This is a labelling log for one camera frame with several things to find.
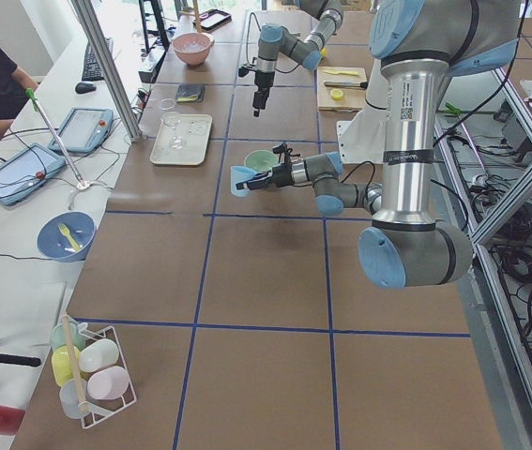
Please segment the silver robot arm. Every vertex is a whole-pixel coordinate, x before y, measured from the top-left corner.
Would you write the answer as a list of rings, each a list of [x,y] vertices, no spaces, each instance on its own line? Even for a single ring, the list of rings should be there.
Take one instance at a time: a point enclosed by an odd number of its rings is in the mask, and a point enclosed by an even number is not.
[[[265,23],[258,39],[257,56],[251,63],[242,65],[238,70],[240,77],[250,71],[254,73],[253,116],[259,117],[266,108],[270,88],[274,84],[279,54],[284,54],[299,66],[315,71],[329,39],[341,28],[343,6],[341,1],[295,1],[300,10],[318,21],[318,24],[303,39],[292,34],[285,26]]]
[[[436,110],[450,81],[506,65],[516,54],[516,1],[383,1],[376,4],[369,48],[374,59],[369,94],[379,94],[341,134],[342,143],[382,150],[383,183],[346,184],[339,152],[284,159],[262,173],[235,166],[238,197],[268,187],[310,184],[326,217],[347,208],[372,213],[358,239],[358,257],[382,288],[449,283],[470,267],[465,233],[429,211]]]

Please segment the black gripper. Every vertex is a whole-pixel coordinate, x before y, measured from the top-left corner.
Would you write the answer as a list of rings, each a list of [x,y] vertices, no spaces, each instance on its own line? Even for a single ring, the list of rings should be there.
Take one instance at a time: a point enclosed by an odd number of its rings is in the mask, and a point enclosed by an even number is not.
[[[293,149],[283,142],[272,149],[275,155],[283,156],[282,163],[273,166],[268,172],[260,172],[252,178],[236,183],[236,188],[242,190],[260,190],[270,185],[276,188],[298,186],[308,181],[305,160],[300,154],[294,154]]]
[[[238,68],[238,76],[245,77],[250,72],[254,73],[254,84],[257,90],[253,94],[253,116],[259,117],[260,111],[266,108],[270,88],[273,86],[276,61],[256,57],[251,63],[245,63]]]

